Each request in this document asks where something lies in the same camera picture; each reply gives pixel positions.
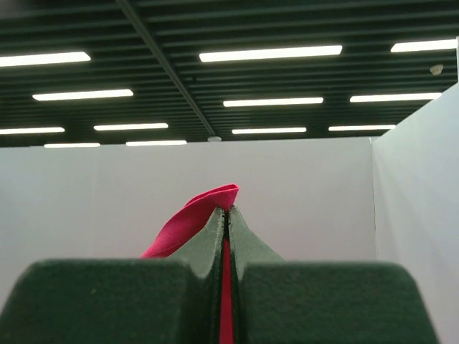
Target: pink fabric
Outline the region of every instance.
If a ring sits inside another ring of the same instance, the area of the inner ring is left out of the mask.
[[[235,202],[239,187],[228,184],[201,193],[166,222],[153,244],[142,254],[142,258],[167,257],[198,233],[207,223],[216,207],[229,211]],[[222,311],[220,322],[220,344],[232,344],[232,303],[230,245],[223,246]]]

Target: foam pad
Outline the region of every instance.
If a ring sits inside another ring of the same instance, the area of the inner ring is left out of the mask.
[[[236,343],[438,343],[401,267],[279,262],[236,208],[229,232]]]
[[[0,343],[215,343],[224,212],[207,226],[168,259],[33,264],[0,316]]]

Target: white backdrop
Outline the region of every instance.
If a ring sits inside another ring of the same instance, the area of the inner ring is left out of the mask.
[[[368,138],[0,149],[0,304],[49,257],[138,257],[192,196],[237,183],[286,259],[375,260]]]
[[[443,344],[459,343],[459,85],[373,143],[378,258],[416,279]]]

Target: ceiling light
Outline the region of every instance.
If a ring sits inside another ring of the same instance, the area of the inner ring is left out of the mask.
[[[130,97],[134,95],[131,90],[105,90],[86,92],[47,93],[44,95],[33,95],[35,100],[46,102],[49,100],[71,100],[71,99],[93,99],[110,97]]]
[[[97,131],[109,130],[145,130],[145,129],[164,129],[167,128],[166,123],[144,123],[144,124],[115,124],[115,125],[95,125]]]
[[[424,52],[428,50],[456,49],[458,42],[455,39],[441,41],[407,42],[396,43],[391,52]]]
[[[100,147],[100,143],[48,143],[45,148],[92,148]]]
[[[412,93],[403,95],[355,95],[350,102],[396,102],[404,100],[432,100],[441,96],[441,93]]]
[[[85,52],[63,52],[59,54],[38,54],[0,57],[0,67],[51,65],[56,63],[90,61]]]
[[[238,134],[280,134],[280,133],[304,133],[306,128],[262,128],[262,129],[233,129],[232,133]]]
[[[328,131],[355,131],[355,130],[391,130],[395,128],[395,124],[391,125],[342,125],[329,127]]]
[[[287,57],[339,55],[342,49],[342,45],[328,45],[322,47],[238,50],[233,52],[203,52],[199,54],[199,58],[202,62],[282,59]]]
[[[61,127],[0,129],[0,135],[43,134],[63,132],[65,132],[65,129]]]
[[[141,145],[186,145],[185,140],[164,140],[164,141],[131,141],[126,142],[130,147],[138,147]]]
[[[268,106],[268,105],[297,105],[321,104],[322,97],[316,98],[284,98],[284,99],[256,99],[256,100],[225,100],[223,106],[233,108],[239,106]]]

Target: black ceiling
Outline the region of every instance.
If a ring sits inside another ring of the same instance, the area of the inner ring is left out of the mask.
[[[397,124],[425,102],[350,103],[352,95],[442,92],[454,50],[391,54],[396,42],[459,35],[458,0],[6,0],[0,56],[85,51],[90,62],[0,68],[0,146],[328,138],[330,125]],[[203,64],[200,52],[343,45],[335,57]],[[429,68],[443,64],[433,76]],[[133,97],[37,102],[33,94],[130,88]],[[223,100],[324,97],[321,105],[225,108]],[[166,122],[166,130],[94,125]],[[234,128],[306,126],[301,134],[233,136]]]

